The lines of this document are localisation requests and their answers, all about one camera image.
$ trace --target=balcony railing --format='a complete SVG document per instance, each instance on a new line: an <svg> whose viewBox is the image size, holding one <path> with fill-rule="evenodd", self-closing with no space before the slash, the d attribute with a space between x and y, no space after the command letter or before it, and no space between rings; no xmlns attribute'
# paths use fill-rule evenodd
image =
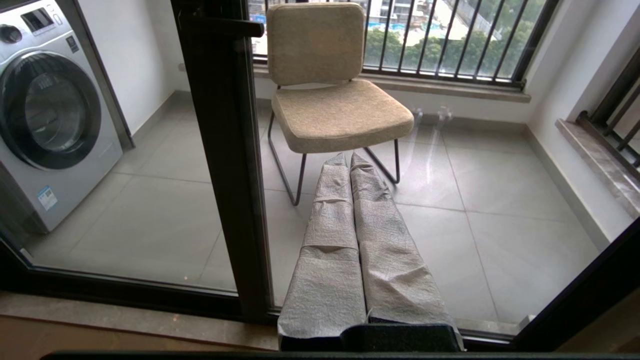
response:
<svg viewBox="0 0 640 360"><path fill-rule="evenodd" d="M593 114L583 111L577 123L640 181L640 49Z"/></svg>
<svg viewBox="0 0 640 360"><path fill-rule="evenodd" d="M331 0L367 14L363 72L515 88L558 1ZM288 2L249 0L250 17L266 24L269 6ZM268 26L253 40L256 62L266 61Z"/></svg>

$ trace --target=window sill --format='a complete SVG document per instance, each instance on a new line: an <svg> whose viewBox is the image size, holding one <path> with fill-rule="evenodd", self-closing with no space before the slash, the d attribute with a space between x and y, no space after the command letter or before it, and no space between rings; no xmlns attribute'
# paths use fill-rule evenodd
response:
<svg viewBox="0 0 640 360"><path fill-rule="evenodd" d="M278 350L275 327L6 291L0 291L0 316L216 343L233 348Z"/></svg>
<svg viewBox="0 0 640 360"><path fill-rule="evenodd" d="M253 75L261 79L271 78L265 64L254 63ZM497 88L496 86L457 84L448 81L410 79L400 76L366 73L362 73L358 76L358 79L369 80L384 90L519 102L523 104L531 102L530 95L524 94L519 90Z"/></svg>
<svg viewBox="0 0 640 360"><path fill-rule="evenodd" d="M556 127L625 211L640 217L640 188L624 166L578 124L558 119Z"/></svg>

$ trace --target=floor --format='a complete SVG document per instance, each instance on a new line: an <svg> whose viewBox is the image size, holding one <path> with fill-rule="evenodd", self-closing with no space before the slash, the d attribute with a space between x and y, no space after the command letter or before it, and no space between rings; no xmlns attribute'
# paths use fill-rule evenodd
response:
<svg viewBox="0 0 640 360"><path fill-rule="evenodd" d="M259 127L281 305L321 164L332 154L308 156L304 194L292 207L267 143L269 112L260 108ZM598 251L520 134L451 125L438 131L418 124L401 139L402 180L392 193L452 315L519 323ZM192 106L174 106L60 228L28 249L36 263L234 290L199 136ZM295 179L300 155L287 148L277 125L273 138ZM372 148L392 166L391 142Z"/></svg>

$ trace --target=chair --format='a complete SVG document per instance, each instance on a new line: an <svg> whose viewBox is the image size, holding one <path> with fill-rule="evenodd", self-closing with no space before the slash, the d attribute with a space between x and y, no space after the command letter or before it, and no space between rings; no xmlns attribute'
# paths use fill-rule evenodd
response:
<svg viewBox="0 0 640 360"><path fill-rule="evenodd" d="M287 193L300 202L307 154L363 147L394 184L400 182L398 138L411 132L413 115L393 97L366 80L362 70L364 13L355 3L280 4L267 12L268 64L278 85L271 100L268 140ZM282 86L329 83L308 90ZM271 139L278 118L290 150L302 154L294 196ZM369 146L394 141L396 177Z"/></svg>

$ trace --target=sticker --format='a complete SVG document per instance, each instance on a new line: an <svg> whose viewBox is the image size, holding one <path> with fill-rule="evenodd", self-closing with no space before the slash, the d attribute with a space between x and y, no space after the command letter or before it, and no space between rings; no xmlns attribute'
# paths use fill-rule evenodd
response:
<svg viewBox="0 0 640 360"><path fill-rule="evenodd" d="M74 53L74 52L79 50L78 45L76 44L76 40L74 39L73 36L70 36L70 37L66 38L65 40L67 41L67 44L69 45L69 49L71 49L72 53Z"/></svg>
<svg viewBox="0 0 640 360"><path fill-rule="evenodd" d="M38 193L38 201L40 201L46 211L49 211L49 209L53 208L53 206L58 203L58 200L56 199L56 196L53 195L53 191L49 188L49 185L40 190Z"/></svg>

